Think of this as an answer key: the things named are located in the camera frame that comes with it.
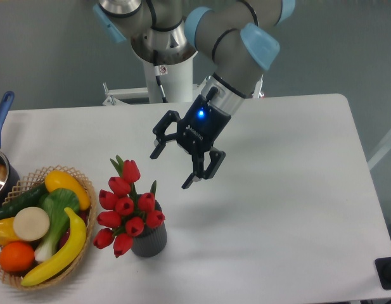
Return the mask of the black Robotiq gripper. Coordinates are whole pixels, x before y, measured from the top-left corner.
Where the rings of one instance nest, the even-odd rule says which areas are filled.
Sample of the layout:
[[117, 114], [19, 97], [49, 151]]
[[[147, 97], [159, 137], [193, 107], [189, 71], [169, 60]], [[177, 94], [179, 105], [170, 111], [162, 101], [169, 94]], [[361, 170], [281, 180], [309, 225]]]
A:
[[[230, 119], [230, 115], [223, 114], [210, 106], [202, 95], [198, 95], [184, 118], [181, 119], [177, 111], [169, 110], [156, 124], [152, 130], [156, 136], [155, 149], [150, 158], [157, 159], [166, 144], [176, 140], [180, 147], [191, 154], [193, 164], [192, 173], [181, 187], [188, 189], [194, 182], [211, 179], [226, 157], [226, 153], [214, 148], [213, 144]], [[177, 123], [177, 133], [166, 134], [167, 128], [173, 122]], [[205, 168], [205, 152], [207, 151], [210, 163]]]

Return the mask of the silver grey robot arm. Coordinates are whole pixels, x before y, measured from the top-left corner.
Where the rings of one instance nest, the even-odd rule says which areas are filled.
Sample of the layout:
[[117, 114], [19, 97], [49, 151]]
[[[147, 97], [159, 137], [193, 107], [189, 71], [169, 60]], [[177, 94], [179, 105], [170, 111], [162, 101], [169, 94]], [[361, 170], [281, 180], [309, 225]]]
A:
[[183, 184], [211, 179], [225, 158], [215, 140], [250, 96], [280, 46], [267, 30], [291, 16], [294, 1], [236, 1], [223, 11], [183, 14], [181, 1], [97, 1], [93, 11], [115, 42], [129, 41], [142, 61], [151, 103], [190, 102], [156, 124], [158, 158], [175, 141], [192, 158]]

